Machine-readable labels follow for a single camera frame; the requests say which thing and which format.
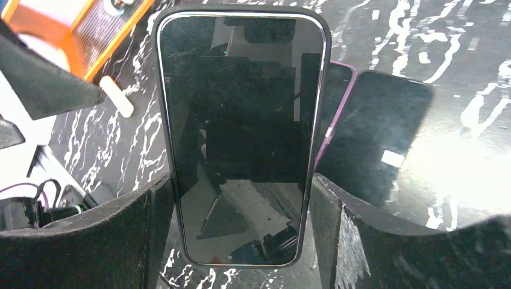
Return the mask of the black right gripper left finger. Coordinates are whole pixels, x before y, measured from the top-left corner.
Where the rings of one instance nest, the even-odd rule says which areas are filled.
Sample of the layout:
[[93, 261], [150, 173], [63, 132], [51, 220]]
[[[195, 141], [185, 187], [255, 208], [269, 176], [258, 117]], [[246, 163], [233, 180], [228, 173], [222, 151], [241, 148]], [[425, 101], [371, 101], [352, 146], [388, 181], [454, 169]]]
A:
[[155, 288], [174, 209], [172, 182], [42, 229], [1, 233], [2, 288]]

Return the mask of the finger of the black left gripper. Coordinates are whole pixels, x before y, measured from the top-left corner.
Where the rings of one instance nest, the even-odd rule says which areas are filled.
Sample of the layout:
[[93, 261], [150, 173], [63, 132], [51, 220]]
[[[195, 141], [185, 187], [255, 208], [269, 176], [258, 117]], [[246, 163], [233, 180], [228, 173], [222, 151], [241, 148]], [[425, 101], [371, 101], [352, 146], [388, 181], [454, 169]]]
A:
[[24, 135], [20, 129], [11, 121], [1, 116], [1, 143], [0, 150], [21, 145], [26, 142]]
[[105, 100], [100, 87], [44, 59], [3, 20], [1, 72], [33, 120], [93, 107]]

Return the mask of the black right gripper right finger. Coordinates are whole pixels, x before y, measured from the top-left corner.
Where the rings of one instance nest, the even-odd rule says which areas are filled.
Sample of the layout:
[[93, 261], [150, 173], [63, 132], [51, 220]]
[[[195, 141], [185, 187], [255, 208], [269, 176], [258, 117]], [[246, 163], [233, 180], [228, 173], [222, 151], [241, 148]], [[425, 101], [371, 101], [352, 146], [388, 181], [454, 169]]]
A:
[[451, 232], [393, 216], [312, 179], [310, 217], [323, 288], [509, 288], [510, 217]]

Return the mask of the black phone from beige case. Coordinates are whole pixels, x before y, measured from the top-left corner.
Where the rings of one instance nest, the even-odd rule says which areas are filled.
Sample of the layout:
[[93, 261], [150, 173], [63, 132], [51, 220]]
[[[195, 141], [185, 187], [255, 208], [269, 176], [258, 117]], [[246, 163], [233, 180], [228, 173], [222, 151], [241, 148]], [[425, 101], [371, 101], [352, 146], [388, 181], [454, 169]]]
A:
[[316, 171], [355, 197], [383, 207], [433, 97], [422, 82], [362, 72]]

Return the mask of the purple phone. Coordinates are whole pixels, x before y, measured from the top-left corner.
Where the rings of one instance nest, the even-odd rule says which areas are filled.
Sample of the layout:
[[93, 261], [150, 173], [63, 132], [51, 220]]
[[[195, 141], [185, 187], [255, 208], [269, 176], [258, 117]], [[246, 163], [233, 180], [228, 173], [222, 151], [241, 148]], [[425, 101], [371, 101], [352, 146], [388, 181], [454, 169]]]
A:
[[333, 136], [334, 127], [356, 83], [357, 71], [352, 65], [331, 61], [325, 78], [325, 96], [321, 114], [320, 137], [314, 170]]

